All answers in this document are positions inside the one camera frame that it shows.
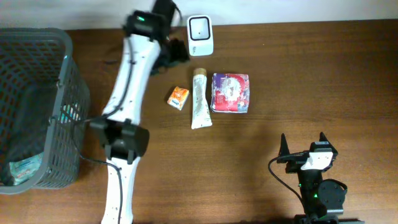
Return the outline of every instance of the basket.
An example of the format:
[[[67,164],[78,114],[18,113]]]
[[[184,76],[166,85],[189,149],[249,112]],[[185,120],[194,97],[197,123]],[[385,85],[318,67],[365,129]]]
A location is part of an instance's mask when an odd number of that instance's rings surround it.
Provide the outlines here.
[[[73,183],[79,153],[72,122],[86,119],[90,93],[72,59],[72,41],[58,29],[0,29],[0,194]],[[85,126],[76,126],[81,149]],[[10,162],[42,156],[34,175],[14,185]]]

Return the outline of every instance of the wooden table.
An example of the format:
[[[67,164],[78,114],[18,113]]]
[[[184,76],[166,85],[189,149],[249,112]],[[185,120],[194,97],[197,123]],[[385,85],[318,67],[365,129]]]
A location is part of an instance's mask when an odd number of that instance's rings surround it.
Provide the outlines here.
[[[120,30],[70,31],[73,58],[101,113],[117,75]],[[178,36],[186,40],[186,31]],[[342,218],[398,220],[398,21],[310,22],[214,27],[214,54],[192,58],[149,80],[142,126],[151,139],[134,186],[140,223],[267,221],[303,213],[267,163],[285,133],[292,152],[307,150],[320,131],[339,151],[324,178],[349,187]],[[211,114],[213,126],[191,130],[190,98],[182,111],[165,103],[174,86],[192,87],[192,71],[250,76],[248,114]],[[104,159],[88,130],[84,153]],[[289,185],[296,175],[273,166]],[[2,223],[99,223],[107,171],[81,162],[76,183],[62,190],[0,195]]]

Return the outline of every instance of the white wall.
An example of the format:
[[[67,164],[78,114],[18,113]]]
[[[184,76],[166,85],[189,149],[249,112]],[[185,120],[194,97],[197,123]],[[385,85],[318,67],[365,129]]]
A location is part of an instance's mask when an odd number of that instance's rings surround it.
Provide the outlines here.
[[[0,0],[0,27],[118,28],[154,0]],[[398,0],[175,0],[213,24],[397,19]]]

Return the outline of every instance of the white tube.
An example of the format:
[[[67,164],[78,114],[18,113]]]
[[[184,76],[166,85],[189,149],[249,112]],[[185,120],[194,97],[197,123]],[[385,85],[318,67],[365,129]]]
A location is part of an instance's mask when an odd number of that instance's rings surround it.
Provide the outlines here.
[[[193,76],[193,114],[192,129],[209,127],[213,123],[210,119],[209,107],[206,101],[206,70],[197,68]]]

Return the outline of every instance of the brown cap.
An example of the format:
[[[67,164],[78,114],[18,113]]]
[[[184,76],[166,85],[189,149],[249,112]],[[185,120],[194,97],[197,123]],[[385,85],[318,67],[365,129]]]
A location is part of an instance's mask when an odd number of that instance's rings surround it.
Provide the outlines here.
[[[204,75],[207,76],[206,69],[204,68],[197,68],[193,71],[193,75]]]

